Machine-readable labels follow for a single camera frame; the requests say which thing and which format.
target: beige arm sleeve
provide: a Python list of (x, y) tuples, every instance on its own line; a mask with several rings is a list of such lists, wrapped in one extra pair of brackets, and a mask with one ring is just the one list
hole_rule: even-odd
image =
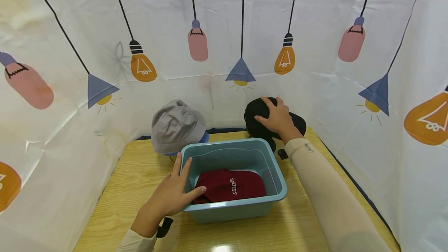
[(128, 229), (115, 252), (153, 252), (156, 240), (156, 234), (151, 238), (146, 238)]
[(285, 150), (330, 251), (390, 251), (342, 178), (307, 139), (290, 140)]

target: wrist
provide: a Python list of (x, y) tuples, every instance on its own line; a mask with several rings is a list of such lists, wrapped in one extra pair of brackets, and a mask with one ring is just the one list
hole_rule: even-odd
[(157, 233), (157, 229), (164, 217), (164, 214), (160, 210), (154, 208), (147, 202), (138, 211), (132, 223), (131, 230), (142, 237), (151, 238)]
[(290, 126), (289, 128), (282, 129), (279, 133), (279, 136), (283, 143), (288, 143), (290, 140), (296, 138), (304, 138), (300, 131), (295, 126)]

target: red baseball cap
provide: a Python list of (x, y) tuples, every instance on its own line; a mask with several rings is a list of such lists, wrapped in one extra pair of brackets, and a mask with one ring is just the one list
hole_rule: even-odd
[(251, 171), (227, 169), (201, 173), (196, 187), (205, 186), (207, 191), (196, 198), (194, 204), (235, 201), (266, 196), (262, 178)]

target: black hat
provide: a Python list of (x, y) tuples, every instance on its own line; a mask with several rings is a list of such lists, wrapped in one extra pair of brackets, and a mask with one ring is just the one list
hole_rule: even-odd
[[(272, 103), (277, 106), (277, 100), (275, 98), (268, 98), (272, 101)], [(294, 114), (289, 113), (294, 126), (300, 131), (301, 134), (305, 134), (306, 132), (306, 122), (305, 120)], [(275, 143), (272, 140), (272, 137), (280, 139), (280, 136), (265, 128), (262, 123), (255, 120), (255, 116), (261, 116), (264, 118), (269, 118), (269, 108), (265, 104), (265, 102), (261, 98), (257, 98), (251, 102), (246, 107), (246, 111), (244, 113), (244, 120), (246, 122), (247, 132), (251, 137), (259, 137), (268, 141), (269, 145), (271, 145), (272, 151), (275, 151)]]

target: blue plastic bin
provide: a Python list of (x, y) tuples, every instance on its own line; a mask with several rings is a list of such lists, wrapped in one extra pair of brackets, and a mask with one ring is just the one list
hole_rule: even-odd
[(274, 153), (266, 140), (250, 138), (211, 143), (198, 143), (182, 149), (182, 167), (192, 157), (185, 192), (191, 191), (199, 175), (210, 170), (249, 170), (257, 173), (264, 182), (266, 196), (237, 201), (209, 204), (189, 204), (184, 212), (196, 223), (223, 222), (264, 216), (275, 201), (286, 196), (288, 188)]

